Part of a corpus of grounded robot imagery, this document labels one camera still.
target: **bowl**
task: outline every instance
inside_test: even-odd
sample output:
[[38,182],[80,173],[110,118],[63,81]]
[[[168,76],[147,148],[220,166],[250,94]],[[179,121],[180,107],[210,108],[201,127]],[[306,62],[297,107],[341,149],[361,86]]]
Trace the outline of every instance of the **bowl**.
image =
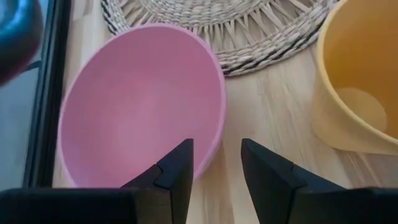
[[340,1],[318,39],[312,126],[327,145],[398,154],[398,1]]
[[75,187],[121,187],[184,139],[194,140],[194,178],[220,145],[224,78],[195,34],[167,24],[110,40],[67,91],[58,145]]

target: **dark object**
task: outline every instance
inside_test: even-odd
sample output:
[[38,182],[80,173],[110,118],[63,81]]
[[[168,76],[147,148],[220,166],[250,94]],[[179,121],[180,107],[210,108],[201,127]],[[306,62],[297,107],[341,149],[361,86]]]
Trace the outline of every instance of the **dark object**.
[[38,0],[0,1],[0,86],[29,63],[40,45],[42,30]]
[[30,65],[39,67],[39,79],[30,125],[24,187],[52,186],[71,1],[51,0],[47,4],[41,61]]
[[0,194],[1,223],[74,222],[183,224],[193,181],[187,139],[121,189],[15,189]]
[[262,224],[398,223],[398,190],[344,189],[250,139],[241,155]]

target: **black frame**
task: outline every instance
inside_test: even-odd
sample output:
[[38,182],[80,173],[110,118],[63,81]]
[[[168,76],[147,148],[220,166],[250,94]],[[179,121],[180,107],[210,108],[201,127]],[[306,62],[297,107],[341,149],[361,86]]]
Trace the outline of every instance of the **black frame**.
[[23,187],[51,187],[71,1],[49,0]]

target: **woven placemat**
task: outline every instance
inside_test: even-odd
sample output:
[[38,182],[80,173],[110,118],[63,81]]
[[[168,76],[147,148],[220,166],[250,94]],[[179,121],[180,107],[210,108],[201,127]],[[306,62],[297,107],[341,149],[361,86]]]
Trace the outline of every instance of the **woven placemat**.
[[288,58],[318,35],[338,0],[102,0],[116,35],[141,24],[165,22],[199,35],[216,52],[226,77]]

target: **wooden table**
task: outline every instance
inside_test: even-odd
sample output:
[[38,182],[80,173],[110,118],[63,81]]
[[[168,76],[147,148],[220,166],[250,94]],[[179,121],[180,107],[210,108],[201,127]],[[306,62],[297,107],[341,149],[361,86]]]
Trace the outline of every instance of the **wooden table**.
[[[100,0],[74,1],[64,89],[111,37],[101,16]],[[243,176],[242,138],[251,138],[343,187],[398,187],[398,157],[337,151],[311,132],[316,70],[313,45],[259,72],[227,79],[223,147],[193,185],[187,223],[258,223]],[[66,186],[58,160],[53,185]]]

